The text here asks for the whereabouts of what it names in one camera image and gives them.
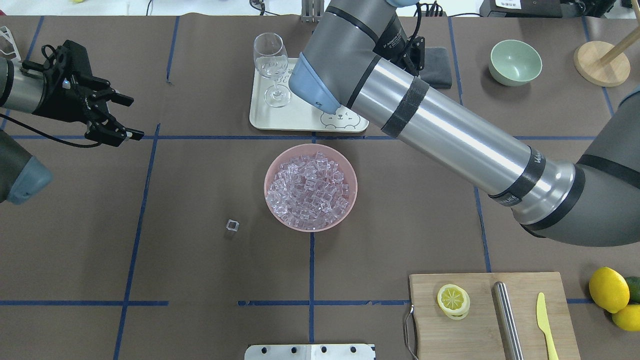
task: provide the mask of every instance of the lime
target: lime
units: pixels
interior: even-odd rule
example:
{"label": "lime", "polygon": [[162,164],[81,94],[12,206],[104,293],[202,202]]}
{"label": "lime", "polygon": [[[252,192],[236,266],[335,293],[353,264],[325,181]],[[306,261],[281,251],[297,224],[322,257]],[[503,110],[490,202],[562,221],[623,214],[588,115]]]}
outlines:
{"label": "lime", "polygon": [[629,285],[629,299],[640,304],[640,277],[630,276],[625,278]]}
{"label": "lime", "polygon": [[640,305],[627,305],[611,315],[613,322],[626,331],[640,331]]}
{"label": "lime", "polygon": [[629,286],[615,270],[602,267],[589,280],[589,292],[595,303],[615,314],[629,303]]}
{"label": "lime", "polygon": [[442,286],[437,295],[438,306],[449,317],[463,319],[469,312],[471,300],[467,292],[455,284]]}

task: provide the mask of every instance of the wine glass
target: wine glass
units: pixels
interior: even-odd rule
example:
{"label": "wine glass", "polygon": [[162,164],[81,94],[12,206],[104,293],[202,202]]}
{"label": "wine glass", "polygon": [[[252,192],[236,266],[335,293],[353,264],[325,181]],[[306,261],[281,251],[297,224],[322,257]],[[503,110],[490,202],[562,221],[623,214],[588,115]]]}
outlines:
{"label": "wine glass", "polygon": [[282,38],[276,33],[258,35],[253,41],[253,63],[260,75],[273,80],[273,85],[264,92],[264,100],[269,106],[281,108],[291,100],[291,92],[278,80],[287,72],[289,58]]}

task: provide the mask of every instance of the white plastic object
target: white plastic object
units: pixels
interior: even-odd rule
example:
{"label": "white plastic object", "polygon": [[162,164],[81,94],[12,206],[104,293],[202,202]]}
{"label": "white plastic object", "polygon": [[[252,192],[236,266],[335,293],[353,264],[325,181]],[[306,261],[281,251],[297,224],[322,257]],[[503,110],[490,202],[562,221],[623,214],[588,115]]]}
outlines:
{"label": "white plastic object", "polygon": [[20,52],[18,51],[18,47],[15,45],[15,40],[13,39],[13,35],[11,34],[11,30],[9,30],[9,28],[7,28],[6,26],[1,27],[0,28],[0,36],[2,36],[13,47],[13,50],[9,51],[8,53],[6,53],[4,51],[4,49],[2,49],[0,47],[0,53],[3,53],[6,56],[14,55],[15,57],[14,58],[9,58],[9,60],[15,61],[17,63],[22,61],[22,57],[20,56]]}
{"label": "white plastic object", "polygon": [[368,344],[252,345],[244,360],[375,360]]}
{"label": "white plastic object", "polygon": [[[297,62],[297,58],[289,58],[287,74],[278,79],[279,85],[289,87],[289,78]],[[294,93],[291,93],[289,104],[282,108],[272,108],[264,101],[264,92],[271,85],[272,80],[263,78],[254,69],[249,122],[257,129],[360,133],[369,126],[369,121],[344,106],[335,115],[327,114]]]}
{"label": "white plastic object", "polygon": [[235,220],[227,220],[227,230],[231,230],[231,231],[238,231],[238,228],[240,228],[240,223],[235,221]]}

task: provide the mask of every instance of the green bowl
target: green bowl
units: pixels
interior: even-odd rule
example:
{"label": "green bowl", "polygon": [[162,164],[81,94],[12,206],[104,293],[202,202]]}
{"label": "green bowl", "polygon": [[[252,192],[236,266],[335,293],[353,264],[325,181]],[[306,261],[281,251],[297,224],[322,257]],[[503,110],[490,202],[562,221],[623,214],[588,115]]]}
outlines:
{"label": "green bowl", "polygon": [[496,81],[506,86],[524,85],[540,75],[542,59],[529,44],[519,40],[503,40],[491,50],[489,71]]}

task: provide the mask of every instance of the glass base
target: glass base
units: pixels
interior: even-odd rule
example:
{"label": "glass base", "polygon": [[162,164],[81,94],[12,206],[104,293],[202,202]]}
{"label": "glass base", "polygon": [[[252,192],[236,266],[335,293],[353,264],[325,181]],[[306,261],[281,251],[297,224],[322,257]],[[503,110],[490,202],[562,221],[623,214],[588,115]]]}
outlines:
{"label": "glass base", "polygon": [[284,85],[271,85],[264,92],[264,101],[272,108],[281,108],[291,100],[291,92]]}

